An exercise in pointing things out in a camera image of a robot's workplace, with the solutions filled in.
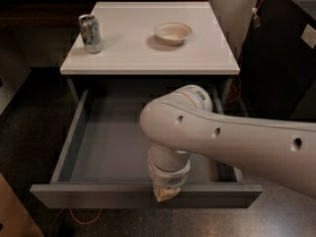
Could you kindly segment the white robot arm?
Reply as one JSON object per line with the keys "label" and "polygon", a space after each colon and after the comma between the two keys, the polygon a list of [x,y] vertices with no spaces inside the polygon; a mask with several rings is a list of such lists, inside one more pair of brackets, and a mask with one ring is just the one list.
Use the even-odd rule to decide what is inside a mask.
{"label": "white robot arm", "polygon": [[316,197],[316,125],[216,114],[205,90],[182,87],[148,103],[140,127],[151,145],[148,169],[159,195],[179,192],[192,153]]}

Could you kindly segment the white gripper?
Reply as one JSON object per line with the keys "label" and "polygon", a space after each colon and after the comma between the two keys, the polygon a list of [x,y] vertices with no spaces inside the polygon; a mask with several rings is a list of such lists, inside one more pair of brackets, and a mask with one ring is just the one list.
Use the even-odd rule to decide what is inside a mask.
{"label": "white gripper", "polygon": [[150,148],[148,171],[158,202],[174,198],[186,182],[191,169],[190,153],[168,148]]}

